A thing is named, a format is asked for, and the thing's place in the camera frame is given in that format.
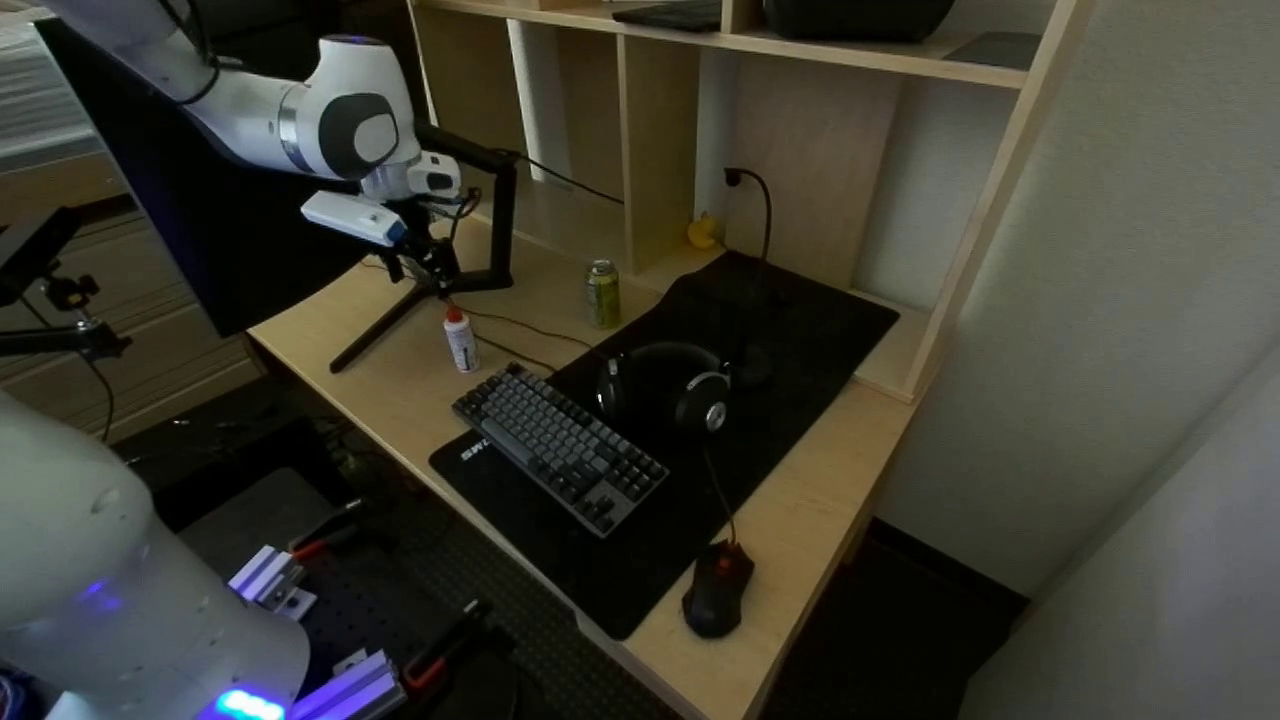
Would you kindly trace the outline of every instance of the keyboard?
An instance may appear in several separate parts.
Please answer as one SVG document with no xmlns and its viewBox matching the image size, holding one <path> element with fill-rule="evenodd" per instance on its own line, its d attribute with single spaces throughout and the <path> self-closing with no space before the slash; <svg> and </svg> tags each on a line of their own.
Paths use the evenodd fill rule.
<svg viewBox="0 0 1280 720">
<path fill-rule="evenodd" d="M 676 32 L 718 32 L 719 0 L 659 0 L 643 9 L 613 14 L 620 25 L 676 27 Z"/>
<path fill-rule="evenodd" d="M 453 414 L 599 540 L 674 478 L 521 364 L 477 386 Z"/>
</svg>

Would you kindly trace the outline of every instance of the shelving unit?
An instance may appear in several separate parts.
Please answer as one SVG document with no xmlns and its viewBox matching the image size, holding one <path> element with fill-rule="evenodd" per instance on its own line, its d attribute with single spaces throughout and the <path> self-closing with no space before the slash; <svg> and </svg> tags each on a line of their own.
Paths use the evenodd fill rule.
<svg viewBox="0 0 1280 720">
<path fill-rule="evenodd" d="M 1017 189 L 1038 134 L 1039 96 L 1094 0 L 1056 0 L 1030 67 L 963 62 L 977 38 L 926 43 L 802 43 L 769 32 L 758 0 L 724 0 L 719 32 L 657 32 L 616 25 L 616 3 L 591 0 L 414 0 L 424 79 L 446 129 L 481 146 L 528 147 L 539 99 L 521 103 L 517 64 L 532 62 L 557 83 L 557 146 L 568 175 L 620 198 L 566 186 L 521 189 L 517 231 L 572 256 L 616 256 L 638 275 L 682 267 L 701 166 L 744 166 L 774 186 L 774 265 L 831 290 L 852 290 L 879 166 L 908 83 L 1013 92 L 1013 118 L 992 157 L 963 236 L 932 310 L 906 322 L 861 367 L 861 380 L 922 401 L 947 324 L 983 259 L 988 236 Z M 539 53 L 517 57 L 513 27 L 539 32 Z M 730 248 L 761 246 L 761 199 L 724 199 Z"/>
</svg>

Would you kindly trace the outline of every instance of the mouse pad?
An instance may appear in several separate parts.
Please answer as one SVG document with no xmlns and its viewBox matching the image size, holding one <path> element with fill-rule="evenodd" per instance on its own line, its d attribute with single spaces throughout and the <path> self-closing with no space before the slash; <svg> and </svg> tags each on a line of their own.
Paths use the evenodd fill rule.
<svg viewBox="0 0 1280 720">
<path fill-rule="evenodd" d="M 737 251 L 682 275 L 654 312 L 554 378 L 559 394 L 591 410 L 604 361 L 626 348 L 698 342 L 724 361 L 741 361 L 741 386 L 718 439 L 698 443 L 626 428 L 626 437 L 665 460 L 674 478 L 607 540 L 585 532 L 498 447 L 470 454 L 464 460 L 464 447 L 481 439 L 477 434 L 434 454 L 434 468 L 585 617 L 626 641 L 724 528 L 730 507 L 718 483 L 730 506 L 741 507 L 893 324 L 897 312 L 879 303 Z M 749 552 L 769 540 L 774 537 L 741 537 Z"/>
</svg>

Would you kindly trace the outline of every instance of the wooden desk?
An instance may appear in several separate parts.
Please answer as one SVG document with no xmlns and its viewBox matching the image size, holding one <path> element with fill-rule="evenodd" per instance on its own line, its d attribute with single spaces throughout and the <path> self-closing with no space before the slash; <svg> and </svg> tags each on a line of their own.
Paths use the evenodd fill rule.
<svg viewBox="0 0 1280 720">
<path fill-rule="evenodd" d="M 474 312 L 513 318 L 550 331 L 599 342 L 585 324 L 585 265 L 550 248 L 517 246 L 517 290 L 474 292 Z M 665 275 L 626 285 L 626 318 L 657 303 Z M 513 548 L 429 458 L 457 439 L 464 424 L 453 401 L 483 372 L 503 367 L 513 356 L 481 348 L 481 372 L 457 378 L 447 364 L 442 303 L 418 310 L 348 372 L 332 378 L 330 361 L 362 337 L 406 285 L 390 285 L 379 265 L 362 265 L 314 301 L 251 329 L 251 342 L 310 380 L 332 410 L 366 428 L 414 478 L 420 478 L 446 506 L 474 522 L 517 563 L 539 575 L 521 548 Z M 585 348 L 550 342 L 528 329 L 474 318 L 481 337 L 521 348 L 546 364 L 568 364 Z M 831 568 L 855 543 L 876 479 L 914 421 L 914 405 L 871 389 L 849 386 L 822 424 L 784 458 L 784 464 L 741 507 L 741 543 L 758 557 L 758 575 L 744 598 L 744 624 L 730 641 L 698 641 L 682 619 L 682 592 L 689 575 L 647 612 L 630 641 L 607 641 L 581 617 L 581 627 L 616 658 L 631 678 L 659 693 L 684 716 L 753 716 L 761 714 L 787 644 L 806 627 Z"/>
</svg>

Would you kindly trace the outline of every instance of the headphones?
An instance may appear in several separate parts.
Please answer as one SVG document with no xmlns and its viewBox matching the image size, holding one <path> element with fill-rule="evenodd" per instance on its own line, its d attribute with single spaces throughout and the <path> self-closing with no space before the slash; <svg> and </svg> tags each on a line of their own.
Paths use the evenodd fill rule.
<svg viewBox="0 0 1280 720">
<path fill-rule="evenodd" d="M 657 342 L 604 361 L 597 410 L 631 428 L 718 437 L 730 421 L 730 361 L 701 344 Z"/>
</svg>

